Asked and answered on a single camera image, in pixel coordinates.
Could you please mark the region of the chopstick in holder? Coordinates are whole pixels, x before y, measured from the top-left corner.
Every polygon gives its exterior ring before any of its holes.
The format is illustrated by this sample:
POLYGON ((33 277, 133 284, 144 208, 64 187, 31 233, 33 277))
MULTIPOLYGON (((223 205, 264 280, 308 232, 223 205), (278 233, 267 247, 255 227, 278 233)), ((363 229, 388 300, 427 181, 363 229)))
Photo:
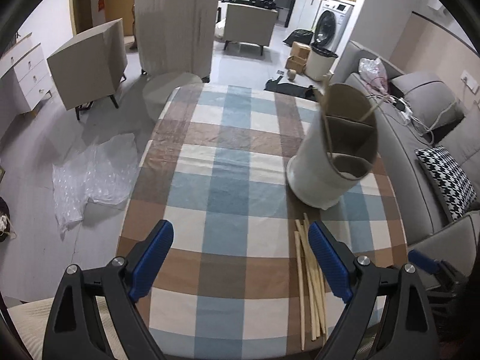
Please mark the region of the chopstick in holder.
POLYGON ((329 106, 329 83, 331 80, 332 75, 330 73, 325 75, 324 79, 324 93, 323 97, 320 100, 320 105, 322 108, 322 119, 324 122, 325 126, 325 135, 327 139, 327 145, 328 145, 328 151, 329 151, 329 156, 333 157, 333 144, 332 144, 332 138, 331 138, 331 133, 329 129, 329 121, 327 118, 327 111, 328 111, 328 106, 329 106))
POLYGON ((359 122, 365 122, 366 119, 368 119, 368 117, 371 116, 371 114, 373 114, 374 111, 376 111, 377 108, 380 107, 380 105, 382 105, 385 99, 386 99, 385 97, 379 97, 376 103, 373 106, 371 106, 371 108, 359 119, 359 122))

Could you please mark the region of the grey cushion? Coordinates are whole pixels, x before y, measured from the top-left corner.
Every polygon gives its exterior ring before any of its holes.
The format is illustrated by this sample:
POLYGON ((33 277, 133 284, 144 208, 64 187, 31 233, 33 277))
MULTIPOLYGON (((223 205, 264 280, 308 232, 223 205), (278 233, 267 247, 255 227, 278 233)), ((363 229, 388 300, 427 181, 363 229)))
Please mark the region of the grey cushion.
POLYGON ((408 103, 412 115, 427 131, 462 120, 464 110, 456 95, 434 72, 397 76, 391 86, 408 103))

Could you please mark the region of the chopstick on table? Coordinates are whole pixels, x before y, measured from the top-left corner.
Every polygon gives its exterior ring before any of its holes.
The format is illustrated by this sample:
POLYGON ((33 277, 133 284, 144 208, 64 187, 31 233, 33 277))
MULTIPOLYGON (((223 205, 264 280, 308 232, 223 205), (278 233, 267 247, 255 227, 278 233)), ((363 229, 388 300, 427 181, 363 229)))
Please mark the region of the chopstick on table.
POLYGON ((301 257, 302 257, 302 264, 303 264, 303 275, 304 281, 307 283, 307 295, 308 295, 308 302, 309 302, 309 312, 310 312, 310 324, 311 324, 311 341, 317 341, 320 337, 317 336, 317 318, 316 318, 316 308, 315 303, 313 300, 313 291, 312 291, 312 283, 310 281, 310 271, 308 269, 308 255, 305 249, 306 245, 306 238, 304 234, 304 220, 296 219, 295 220, 296 232, 299 232, 300 236, 300 249, 301 249, 301 257))
POLYGON ((304 234, 306 238, 306 251, 307 251, 307 264, 310 271, 312 291, 313 291, 313 300, 316 308, 316 319, 317 319, 317 330, 318 337, 326 336, 327 327, 326 327, 326 308, 325 308, 325 286, 323 281, 323 275, 318 265, 317 259, 312 247, 309 244, 308 240, 308 230, 310 227, 310 220, 306 213, 304 213, 304 234))
POLYGON ((300 236, 299 232, 295 232, 295 256, 297 264, 297 273, 298 273, 298 296, 299 296, 299 310, 300 310, 300 344, 301 350, 305 350, 305 302, 304 302, 304 275, 303 275, 303 264, 301 257, 300 249, 300 236))

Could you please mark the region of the washing machine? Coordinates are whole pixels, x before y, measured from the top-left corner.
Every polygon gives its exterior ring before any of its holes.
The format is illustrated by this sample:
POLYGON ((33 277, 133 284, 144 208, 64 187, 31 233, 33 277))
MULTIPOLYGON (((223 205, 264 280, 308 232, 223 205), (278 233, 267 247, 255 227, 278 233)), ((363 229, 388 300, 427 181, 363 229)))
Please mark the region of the washing machine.
POLYGON ((338 0, 325 0, 316 15, 312 44, 337 52, 354 5, 338 0))

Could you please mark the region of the plastic bag on sofa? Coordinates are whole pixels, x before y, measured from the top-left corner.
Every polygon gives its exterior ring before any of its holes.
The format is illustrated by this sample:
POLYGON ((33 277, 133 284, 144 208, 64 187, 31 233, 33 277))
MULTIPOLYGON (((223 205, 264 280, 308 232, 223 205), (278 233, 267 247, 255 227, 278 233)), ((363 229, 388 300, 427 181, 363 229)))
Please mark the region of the plastic bag on sofa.
POLYGON ((368 85, 383 95, 388 94, 388 77, 385 66, 379 57, 375 59, 361 58, 358 72, 368 85))

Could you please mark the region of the beige side cabinet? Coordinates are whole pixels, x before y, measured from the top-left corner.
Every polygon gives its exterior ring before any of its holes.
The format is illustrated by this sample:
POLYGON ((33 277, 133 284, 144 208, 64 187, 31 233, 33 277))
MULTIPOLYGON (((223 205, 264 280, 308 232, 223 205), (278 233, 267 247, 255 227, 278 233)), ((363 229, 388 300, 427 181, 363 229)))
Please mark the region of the beige side cabinet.
POLYGON ((103 98, 118 108, 116 92, 128 64, 122 19, 75 35, 47 63, 65 109, 75 111, 76 117, 103 98))

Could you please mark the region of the white tall cabinet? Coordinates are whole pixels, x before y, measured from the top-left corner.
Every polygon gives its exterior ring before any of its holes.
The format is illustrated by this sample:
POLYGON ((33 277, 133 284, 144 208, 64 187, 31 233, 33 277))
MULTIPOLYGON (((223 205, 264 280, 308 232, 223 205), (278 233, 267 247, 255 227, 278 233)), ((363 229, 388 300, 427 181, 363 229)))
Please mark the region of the white tall cabinet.
POLYGON ((219 0, 134 0, 143 72, 187 72, 208 82, 219 0))

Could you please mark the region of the cardboard boxes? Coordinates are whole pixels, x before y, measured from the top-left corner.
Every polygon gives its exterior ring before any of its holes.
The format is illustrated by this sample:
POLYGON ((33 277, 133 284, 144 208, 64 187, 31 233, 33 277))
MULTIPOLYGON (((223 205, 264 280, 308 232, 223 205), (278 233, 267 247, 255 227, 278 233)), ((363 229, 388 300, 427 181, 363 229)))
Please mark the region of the cardboard boxes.
POLYGON ((287 70, 294 70, 297 74, 303 74, 310 52, 310 46, 295 41, 292 44, 289 57, 286 60, 285 68, 287 70))

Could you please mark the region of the grey sofa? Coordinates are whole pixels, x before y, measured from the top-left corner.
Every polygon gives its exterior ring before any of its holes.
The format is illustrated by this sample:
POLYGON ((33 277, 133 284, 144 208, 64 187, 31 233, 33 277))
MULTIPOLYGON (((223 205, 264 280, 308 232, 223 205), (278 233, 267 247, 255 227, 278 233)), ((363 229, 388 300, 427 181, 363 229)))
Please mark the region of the grey sofa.
POLYGON ((479 107, 466 110, 433 72, 405 73, 356 41, 346 44, 332 78, 379 107, 379 153, 391 179, 409 250, 446 260, 470 275, 479 244, 479 199, 459 214, 440 188, 479 193, 479 107))

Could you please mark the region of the bubble wrap sheet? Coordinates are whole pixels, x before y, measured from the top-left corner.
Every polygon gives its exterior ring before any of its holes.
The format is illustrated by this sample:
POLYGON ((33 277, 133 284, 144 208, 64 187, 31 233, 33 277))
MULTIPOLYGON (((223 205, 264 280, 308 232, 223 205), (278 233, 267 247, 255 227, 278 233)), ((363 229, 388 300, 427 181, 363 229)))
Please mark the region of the bubble wrap sheet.
POLYGON ((135 135, 124 133, 52 166, 58 230, 64 233, 81 222, 88 203, 118 206, 126 201, 137 179, 138 164, 135 135))

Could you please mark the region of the white trash bin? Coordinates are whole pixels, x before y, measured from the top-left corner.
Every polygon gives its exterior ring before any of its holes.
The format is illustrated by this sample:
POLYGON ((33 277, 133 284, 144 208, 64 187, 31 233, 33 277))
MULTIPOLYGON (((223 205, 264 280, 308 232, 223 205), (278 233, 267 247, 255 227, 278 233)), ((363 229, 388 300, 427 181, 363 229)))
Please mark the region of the white trash bin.
POLYGON ((329 73, 329 69, 333 66, 338 55, 329 49, 319 46, 315 42, 313 42, 310 47, 311 51, 307 57, 304 73, 311 80, 321 82, 329 73))

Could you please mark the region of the houndstooth cushion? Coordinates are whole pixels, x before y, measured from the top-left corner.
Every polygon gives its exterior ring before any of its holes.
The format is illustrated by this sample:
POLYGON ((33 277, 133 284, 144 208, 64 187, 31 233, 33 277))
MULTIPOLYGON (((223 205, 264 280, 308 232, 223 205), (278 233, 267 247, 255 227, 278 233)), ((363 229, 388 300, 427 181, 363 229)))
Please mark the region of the houndstooth cushion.
POLYGON ((415 150, 415 155, 425 172, 450 221, 466 214, 478 194, 458 162, 443 147, 415 150))

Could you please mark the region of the white drawer unit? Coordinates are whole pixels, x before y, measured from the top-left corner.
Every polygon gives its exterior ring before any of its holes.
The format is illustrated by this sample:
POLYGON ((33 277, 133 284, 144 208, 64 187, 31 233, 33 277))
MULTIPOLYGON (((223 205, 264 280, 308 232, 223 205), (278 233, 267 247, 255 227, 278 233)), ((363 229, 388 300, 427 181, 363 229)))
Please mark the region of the white drawer unit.
POLYGON ((1 104, 17 116, 33 111, 51 95, 53 80, 40 42, 21 37, 1 57, 1 104))

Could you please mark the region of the white utensil holder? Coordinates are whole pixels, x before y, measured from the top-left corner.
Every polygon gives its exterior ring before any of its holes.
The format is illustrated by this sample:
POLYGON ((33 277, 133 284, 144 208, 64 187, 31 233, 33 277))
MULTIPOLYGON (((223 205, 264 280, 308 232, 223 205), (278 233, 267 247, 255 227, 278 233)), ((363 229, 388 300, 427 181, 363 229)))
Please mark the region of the white utensil holder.
POLYGON ((329 86, 327 118, 333 157, 329 156, 319 103, 297 154, 287 164, 289 186, 303 203, 326 211, 372 171, 378 152, 375 111, 366 121, 359 122, 371 106, 357 88, 343 83, 329 86))

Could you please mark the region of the plaid tablecloth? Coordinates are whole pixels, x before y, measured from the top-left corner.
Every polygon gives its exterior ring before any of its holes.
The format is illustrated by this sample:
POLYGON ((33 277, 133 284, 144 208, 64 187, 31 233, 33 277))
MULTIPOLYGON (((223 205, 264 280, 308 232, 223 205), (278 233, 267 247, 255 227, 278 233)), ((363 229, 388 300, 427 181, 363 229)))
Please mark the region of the plaid tablecloth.
POLYGON ((168 100, 140 163, 118 251, 160 219, 174 241, 138 303, 164 354, 268 359, 300 353, 295 220, 322 220, 380 267, 407 260, 382 162, 328 211, 304 205, 286 180, 316 105, 237 86, 188 85, 168 100))

